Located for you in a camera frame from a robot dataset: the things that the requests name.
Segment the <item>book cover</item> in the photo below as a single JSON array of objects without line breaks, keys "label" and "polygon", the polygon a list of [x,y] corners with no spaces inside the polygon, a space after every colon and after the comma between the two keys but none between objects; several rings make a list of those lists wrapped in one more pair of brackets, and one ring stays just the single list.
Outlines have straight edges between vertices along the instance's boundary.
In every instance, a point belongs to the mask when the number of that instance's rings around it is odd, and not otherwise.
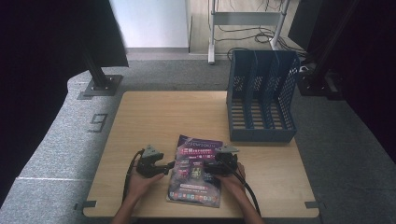
[{"label": "book cover", "polygon": [[205,173],[204,161],[214,161],[215,148],[222,145],[220,141],[179,137],[167,196],[169,202],[219,207],[220,182]]}]

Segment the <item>black curtain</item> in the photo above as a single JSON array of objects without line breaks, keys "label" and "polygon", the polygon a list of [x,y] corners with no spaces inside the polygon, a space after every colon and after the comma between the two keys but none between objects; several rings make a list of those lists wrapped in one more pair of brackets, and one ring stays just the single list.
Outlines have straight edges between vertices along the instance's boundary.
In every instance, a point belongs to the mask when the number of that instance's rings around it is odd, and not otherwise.
[{"label": "black curtain", "polygon": [[0,22],[1,204],[63,105],[67,80],[87,70],[79,43],[98,66],[128,62],[108,1],[3,2]]}]

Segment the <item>magazine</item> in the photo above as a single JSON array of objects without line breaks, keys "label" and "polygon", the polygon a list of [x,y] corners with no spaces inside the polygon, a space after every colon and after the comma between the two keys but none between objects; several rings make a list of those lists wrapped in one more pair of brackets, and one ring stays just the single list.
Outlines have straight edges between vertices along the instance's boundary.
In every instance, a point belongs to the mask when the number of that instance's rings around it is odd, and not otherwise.
[{"label": "magazine", "polygon": [[204,171],[204,161],[214,161],[215,148],[223,143],[214,140],[178,138],[176,163],[172,170],[167,200],[219,207],[220,182]]}]

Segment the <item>person's hand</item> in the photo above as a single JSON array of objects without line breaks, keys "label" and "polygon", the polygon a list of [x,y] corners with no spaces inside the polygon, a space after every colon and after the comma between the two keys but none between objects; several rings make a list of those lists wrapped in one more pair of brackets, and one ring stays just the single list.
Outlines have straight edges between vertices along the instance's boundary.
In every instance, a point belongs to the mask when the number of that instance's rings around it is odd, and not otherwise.
[{"label": "person's hand", "polygon": [[165,176],[164,174],[159,174],[159,175],[155,175],[152,178],[145,178],[142,175],[140,175],[136,171],[136,168],[134,167],[134,169],[132,170],[131,179],[129,181],[127,197],[129,196],[136,199],[140,199],[153,183],[162,179],[164,176]]},{"label": "person's hand", "polygon": [[[238,168],[236,169],[236,172],[245,179],[246,177],[245,167],[244,165],[242,165],[241,162],[238,162]],[[222,185],[228,191],[230,191],[231,194],[245,192],[244,185],[241,183],[241,181],[239,181],[238,178],[236,178],[235,175],[229,175],[229,176],[215,175],[215,178],[219,179]]]}]

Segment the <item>wooden panel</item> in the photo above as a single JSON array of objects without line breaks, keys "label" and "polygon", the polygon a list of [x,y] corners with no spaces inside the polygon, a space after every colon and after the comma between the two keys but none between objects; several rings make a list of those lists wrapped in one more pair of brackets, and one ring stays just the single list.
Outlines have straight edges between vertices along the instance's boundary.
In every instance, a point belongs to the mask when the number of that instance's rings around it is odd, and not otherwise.
[{"label": "wooden panel", "polygon": [[[294,139],[289,144],[230,143],[225,91],[130,91],[123,95],[85,208],[88,217],[113,217],[121,204],[125,173],[134,154],[147,144],[164,153],[165,164],[175,157],[180,134],[220,140],[240,149],[247,182],[259,201],[263,217],[316,217],[301,157]],[[141,200],[134,217],[241,217],[236,202],[224,189],[220,208],[169,203],[169,176]]]}]

